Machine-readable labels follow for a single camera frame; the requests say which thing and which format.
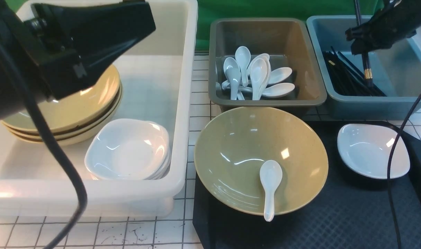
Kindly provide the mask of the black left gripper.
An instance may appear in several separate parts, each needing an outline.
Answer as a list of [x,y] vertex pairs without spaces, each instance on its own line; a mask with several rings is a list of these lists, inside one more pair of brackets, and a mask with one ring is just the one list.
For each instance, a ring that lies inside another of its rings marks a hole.
[[0,0],[0,47],[37,103],[60,100],[96,84],[121,55],[155,30],[149,2],[84,7],[30,5],[21,20]]

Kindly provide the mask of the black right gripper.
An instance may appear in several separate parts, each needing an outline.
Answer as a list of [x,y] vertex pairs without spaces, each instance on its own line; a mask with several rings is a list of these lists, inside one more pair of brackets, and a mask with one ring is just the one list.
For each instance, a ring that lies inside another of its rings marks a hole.
[[346,30],[346,40],[353,41],[350,51],[361,55],[416,35],[421,27],[421,0],[385,0],[367,21]]

